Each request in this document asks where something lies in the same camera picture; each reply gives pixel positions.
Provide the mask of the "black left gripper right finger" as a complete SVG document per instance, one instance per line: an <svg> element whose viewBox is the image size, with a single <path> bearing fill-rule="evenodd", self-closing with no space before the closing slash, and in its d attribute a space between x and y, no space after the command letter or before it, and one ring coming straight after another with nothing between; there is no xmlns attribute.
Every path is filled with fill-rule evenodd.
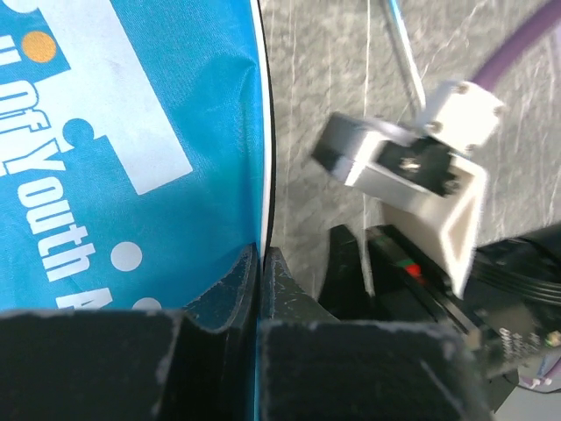
<svg viewBox="0 0 561 421"><path fill-rule="evenodd" d="M489 420L483 378L449 327L339 321L293 279L278 248L261 281L262 420Z"/></svg>

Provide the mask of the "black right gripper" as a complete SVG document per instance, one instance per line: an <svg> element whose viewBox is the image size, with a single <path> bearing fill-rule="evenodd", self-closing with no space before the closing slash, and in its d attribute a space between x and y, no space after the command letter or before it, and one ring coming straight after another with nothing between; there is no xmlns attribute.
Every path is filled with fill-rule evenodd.
<svg viewBox="0 0 561 421"><path fill-rule="evenodd" d="M550 225L478 247L465 291L392 225L360 246L344 225L330 230L319 303L340 320L437 323L465 340L498 409L515 389L558 396L558 363L534 375L522 367L560 354L560 227Z"/></svg>

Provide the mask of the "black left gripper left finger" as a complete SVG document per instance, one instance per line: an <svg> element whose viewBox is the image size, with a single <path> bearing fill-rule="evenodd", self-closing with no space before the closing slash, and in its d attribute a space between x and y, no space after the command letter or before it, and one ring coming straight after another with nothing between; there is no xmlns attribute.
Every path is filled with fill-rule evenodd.
<svg viewBox="0 0 561 421"><path fill-rule="evenodd" d="M1 315L4 420L250 420L259 255L179 310Z"/></svg>

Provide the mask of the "blue sport racket bag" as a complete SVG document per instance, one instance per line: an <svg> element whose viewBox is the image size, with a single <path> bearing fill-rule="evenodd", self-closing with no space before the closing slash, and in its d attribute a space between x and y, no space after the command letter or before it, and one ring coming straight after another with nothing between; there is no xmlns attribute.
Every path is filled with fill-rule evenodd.
<svg viewBox="0 0 561 421"><path fill-rule="evenodd" d="M270 237L256 1L1 4L1 307L159 309Z"/></svg>

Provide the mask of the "blue badminton racket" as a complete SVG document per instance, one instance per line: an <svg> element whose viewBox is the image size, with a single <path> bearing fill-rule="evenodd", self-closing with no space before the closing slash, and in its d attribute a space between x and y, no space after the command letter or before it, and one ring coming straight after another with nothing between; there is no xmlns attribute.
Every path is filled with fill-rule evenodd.
<svg viewBox="0 0 561 421"><path fill-rule="evenodd" d="M421 73L415 62L400 2L382 0L380 5L390 26L390 41L397 53L398 67L406 85L411 114L414 116L426 106L426 92Z"/></svg>

